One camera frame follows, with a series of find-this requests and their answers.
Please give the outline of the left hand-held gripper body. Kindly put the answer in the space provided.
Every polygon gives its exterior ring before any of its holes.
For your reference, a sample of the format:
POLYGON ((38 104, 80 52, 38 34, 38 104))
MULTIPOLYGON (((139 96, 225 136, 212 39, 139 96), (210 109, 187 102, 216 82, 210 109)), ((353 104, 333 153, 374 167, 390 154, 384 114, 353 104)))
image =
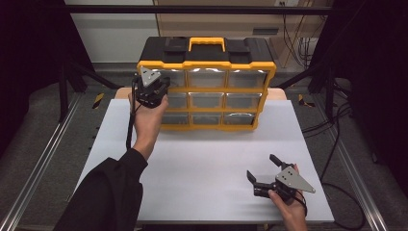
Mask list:
POLYGON ((170 78, 163 77, 159 71, 142 66, 136 77, 134 96, 146 108, 158 107, 170 85, 170 78))

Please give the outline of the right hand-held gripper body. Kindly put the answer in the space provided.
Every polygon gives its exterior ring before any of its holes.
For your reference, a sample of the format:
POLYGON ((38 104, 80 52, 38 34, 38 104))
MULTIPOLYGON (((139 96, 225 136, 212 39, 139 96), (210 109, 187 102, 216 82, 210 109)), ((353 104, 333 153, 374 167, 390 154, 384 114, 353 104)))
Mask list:
POLYGON ((269 190, 275 191, 284 202, 294 199, 297 191, 316 192, 292 165, 283 167, 282 171, 275 175, 275 181, 272 183, 260 183, 253 178, 255 196, 268 197, 269 190))

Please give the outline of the transparent pull-out drawer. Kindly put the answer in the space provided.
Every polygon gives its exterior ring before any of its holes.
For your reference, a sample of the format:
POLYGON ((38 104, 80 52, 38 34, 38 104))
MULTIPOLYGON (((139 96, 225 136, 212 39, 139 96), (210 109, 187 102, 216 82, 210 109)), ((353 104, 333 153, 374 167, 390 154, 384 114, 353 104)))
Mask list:
POLYGON ((160 73, 161 77, 169 82, 171 88, 182 88, 185 86, 185 72, 183 70, 164 69, 160 73))

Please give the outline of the yellow black organizer cabinet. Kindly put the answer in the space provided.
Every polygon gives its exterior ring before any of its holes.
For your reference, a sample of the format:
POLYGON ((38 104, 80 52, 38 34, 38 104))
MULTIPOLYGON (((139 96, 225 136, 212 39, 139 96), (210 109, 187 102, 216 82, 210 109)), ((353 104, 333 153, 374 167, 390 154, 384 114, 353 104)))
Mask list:
POLYGON ((138 73, 142 66, 159 72, 164 69, 193 68, 265 69, 269 72, 270 80, 276 71, 276 64, 263 38, 151 37, 140 55, 138 73))

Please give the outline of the person's left hand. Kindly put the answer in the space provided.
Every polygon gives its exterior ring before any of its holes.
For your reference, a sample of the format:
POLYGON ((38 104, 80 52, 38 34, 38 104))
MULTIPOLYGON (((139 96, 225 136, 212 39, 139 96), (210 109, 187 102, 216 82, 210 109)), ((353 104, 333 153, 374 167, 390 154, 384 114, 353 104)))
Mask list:
POLYGON ((134 122, 137 137, 133 149, 139 151, 141 156, 148 160, 154 150, 161 128, 162 117, 168 106, 167 95, 162 98, 161 104, 154 109, 142 106, 133 99, 131 93, 128 94, 128 100, 130 104, 135 104, 138 107, 134 122))

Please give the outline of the person's right hand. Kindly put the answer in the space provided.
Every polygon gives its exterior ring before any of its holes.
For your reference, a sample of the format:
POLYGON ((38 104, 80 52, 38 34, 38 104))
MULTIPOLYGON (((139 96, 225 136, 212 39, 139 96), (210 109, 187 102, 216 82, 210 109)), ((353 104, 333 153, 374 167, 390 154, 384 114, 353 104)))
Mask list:
POLYGON ((296 200, 288 203, 285 203, 275 191, 269 190, 268 196, 279 210, 287 231, 308 231, 306 211, 301 204, 302 192, 297 192, 296 200))

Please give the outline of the wooden table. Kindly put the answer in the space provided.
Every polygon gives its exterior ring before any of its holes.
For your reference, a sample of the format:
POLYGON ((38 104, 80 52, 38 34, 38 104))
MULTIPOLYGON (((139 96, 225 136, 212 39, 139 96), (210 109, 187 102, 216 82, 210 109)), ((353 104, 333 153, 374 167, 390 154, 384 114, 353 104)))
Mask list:
MULTIPOLYGON (((128 94, 131 92, 130 88, 120 88, 116 94, 115 99, 127 99, 128 94)), ((279 88, 268 88, 267 100, 286 100, 286 93, 279 88)))

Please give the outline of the yellow black hazard tape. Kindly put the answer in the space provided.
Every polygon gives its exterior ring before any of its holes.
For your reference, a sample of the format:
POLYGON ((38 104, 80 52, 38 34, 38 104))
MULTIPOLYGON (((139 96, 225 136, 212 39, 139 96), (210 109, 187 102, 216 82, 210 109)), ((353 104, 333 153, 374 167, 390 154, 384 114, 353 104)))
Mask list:
POLYGON ((315 104, 315 103, 306 102, 305 99, 304 99, 304 97, 303 97, 303 94, 299 94, 299 95, 298 95, 298 105, 299 105, 299 106, 309 107, 309 108, 314 108, 314 107, 316 107, 316 104, 315 104))
POLYGON ((104 93, 102 93, 102 92, 101 92, 101 93, 98 93, 98 94, 96 95, 95 100, 94 100, 93 105, 92 105, 92 108, 93 108, 93 109, 97 109, 97 108, 99 107, 99 105, 100 105, 100 103, 101 103, 103 97, 104 97, 104 93))

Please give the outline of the grid of clear plastic bins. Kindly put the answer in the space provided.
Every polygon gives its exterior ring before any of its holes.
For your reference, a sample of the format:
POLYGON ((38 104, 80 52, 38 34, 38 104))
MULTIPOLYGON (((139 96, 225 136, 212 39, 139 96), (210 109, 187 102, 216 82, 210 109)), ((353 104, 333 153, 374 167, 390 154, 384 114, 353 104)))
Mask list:
POLYGON ((268 94, 265 69, 185 69, 185 85, 168 90, 168 129, 250 130, 268 94))

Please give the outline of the black metal stand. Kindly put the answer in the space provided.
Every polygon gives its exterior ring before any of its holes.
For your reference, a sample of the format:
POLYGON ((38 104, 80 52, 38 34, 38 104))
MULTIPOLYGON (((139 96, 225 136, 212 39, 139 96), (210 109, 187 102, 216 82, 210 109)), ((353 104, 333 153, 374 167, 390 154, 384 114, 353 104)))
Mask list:
POLYGON ((118 90, 120 85, 117 85, 106 78, 97 74, 94 70, 86 68, 80 64, 70 62, 64 63, 59 70, 59 94, 60 94, 60 119, 62 122, 68 115, 68 94, 67 84, 70 84, 75 92, 85 92, 88 85, 85 83, 83 77, 88 76, 92 80, 102 84, 111 89, 118 90))
POLYGON ((277 88, 285 90, 306 77, 312 78, 308 86, 308 91, 310 93, 319 93, 322 88, 325 88, 324 114, 330 122, 333 122, 334 76, 332 73, 332 66, 328 61, 320 61, 316 64, 312 64, 306 70, 295 75, 293 78, 277 85, 277 88))

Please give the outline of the black horizontal bar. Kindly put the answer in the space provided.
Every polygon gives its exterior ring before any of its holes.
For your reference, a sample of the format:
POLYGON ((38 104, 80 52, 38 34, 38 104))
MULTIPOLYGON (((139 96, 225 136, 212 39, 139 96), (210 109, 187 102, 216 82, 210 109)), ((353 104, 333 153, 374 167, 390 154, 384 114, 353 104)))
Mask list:
POLYGON ((66 5, 70 13, 198 13, 329 15, 332 8, 247 6, 66 5))

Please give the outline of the light wooden cabinet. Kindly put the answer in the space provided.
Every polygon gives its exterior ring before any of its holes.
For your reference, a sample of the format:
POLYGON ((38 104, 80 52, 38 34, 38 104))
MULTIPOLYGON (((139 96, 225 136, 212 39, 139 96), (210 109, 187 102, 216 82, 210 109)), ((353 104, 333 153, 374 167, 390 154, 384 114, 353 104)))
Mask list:
MULTIPOLYGON (((153 0, 156 6, 330 7, 334 0, 153 0)), ((281 68, 306 66, 314 53, 324 15, 159 13, 162 37, 261 37, 281 68)))

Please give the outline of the black curtain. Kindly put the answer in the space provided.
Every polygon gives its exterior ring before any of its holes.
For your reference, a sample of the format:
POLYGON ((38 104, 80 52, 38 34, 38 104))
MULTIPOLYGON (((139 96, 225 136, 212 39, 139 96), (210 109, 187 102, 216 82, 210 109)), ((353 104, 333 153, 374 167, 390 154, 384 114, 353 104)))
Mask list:
POLYGON ((408 196, 408 0, 330 0, 313 64, 351 83, 351 105, 408 196))
POLYGON ((0 157, 28 113, 29 97, 58 82, 58 54, 89 70, 88 52, 64 0, 0 0, 0 157))

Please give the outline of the aluminium floor rail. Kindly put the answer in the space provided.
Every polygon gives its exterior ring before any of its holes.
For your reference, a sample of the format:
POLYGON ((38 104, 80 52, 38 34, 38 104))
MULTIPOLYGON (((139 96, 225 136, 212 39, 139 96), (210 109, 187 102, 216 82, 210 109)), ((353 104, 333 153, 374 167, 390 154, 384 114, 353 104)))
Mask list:
POLYGON ((68 111, 65 118, 58 123, 51 138, 43 149, 34 169, 28 177, 24 187, 20 191, 17 199, 8 211, 5 218, 0 222, 0 231, 14 231, 24 214, 29 202, 31 201, 41 178, 46 171, 54 153, 64 137, 64 133, 75 115, 78 104, 83 97, 82 93, 74 93, 68 105, 68 111))
POLYGON ((329 129, 331 140, 334 142, 334 149, 338 152, 338 156, 344 168, 347 179, 354 191, 356 199, 363 210, 371 231, 389 231, 385 220, 380 214, 370 191, 364 182, 357 166, 353 163, 349 153, 340 136, 340 122, 329 129))

